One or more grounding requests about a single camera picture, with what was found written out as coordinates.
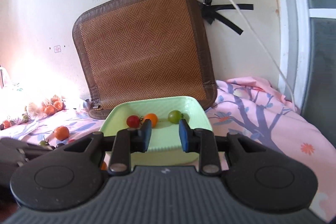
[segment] orange flower print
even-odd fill
[[[315,148],[311,144],[304,143],[301,145],[301,151],[309,154],[309,156],[314,153],[314,150]]]
[[[230,116],[219,118],[219,122],[224,122],[224,121],[226,121],[226,120],[228,120],[230,118],[231,118]]]

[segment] green plastic tray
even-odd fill
[[[208,117],[195,98],[177,96],[120,104],[108,115],[100,131],[104,136],[114,136],[119,130],[127,128],[128,116],[141,117],[148,113],[155,113],[159,120],[156,127],[152,129],[148,151],[133,153],[132,165],[179,165],[192,162],[197,159],[198,154],[182,151],[179,125],[167,120],[172,110],[181,111],[190,128],[212,130]]]

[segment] orange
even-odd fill
[[[44,109],[44,113],[47,114],[48,116],[51,116],[55,114],[55,108],[53,105],[48,105]]]
[[[57,111],[61,111],[63,109],[64,105],[62,101],[56,101],[54,103],[54,108],[57,109]]]
[[[3,121],[4,128],[9,128],[11,126],[11,123],[8,120]]]
[[[51,98],[51,102],[54,104],[56,101],[60,101],[60,97],[58,97],[57,95],[54,95],[52,98]]]
[[[70,137],[70,132],[67,127],[56,127],[54,130],[55,138],[59,141],[64,141],[65,139]]]
[[[45,110],[45,104],[42,103],[42,104],[41,104],[41,107],[40,107],[40,112],[43,112],[43,113],[44,113],[44,110]]]
[[[152,128],[154,128],[156,124],[158,123],[158,117],[154,113],[149,113],[145,117],[143,117],[143,121],[147,119],[151,120]]]
[[[107,164],[106,164],[106,162],[103,161],[103,163],[100,166],[100,170],[107,171]]]

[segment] bed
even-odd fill
[[[318,177],[319,188],[311,210],[329,222],[336,214],[336,149],[313,125],[292,110],[292,104],[274,90],[267,80],[244,77],[217,81],[218,95],[206,110],[215,135],[243,134],[310,167]],[[11,137],[30,143],[46,139],[56,146],[60,141],[53,130],[66,126],[70,137],[79,139],[98,131],[104,120],[89,117],[85,111],[65,109],[55,115],[1,131],[0,137]],[[222,168],[227,169],[221,154]]]

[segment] bamboo seat cushion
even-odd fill
[[[73,41],[93,118],[128,101],[185,95],[206,109],[216,98],[196,0],[111,0],[77,19]]]

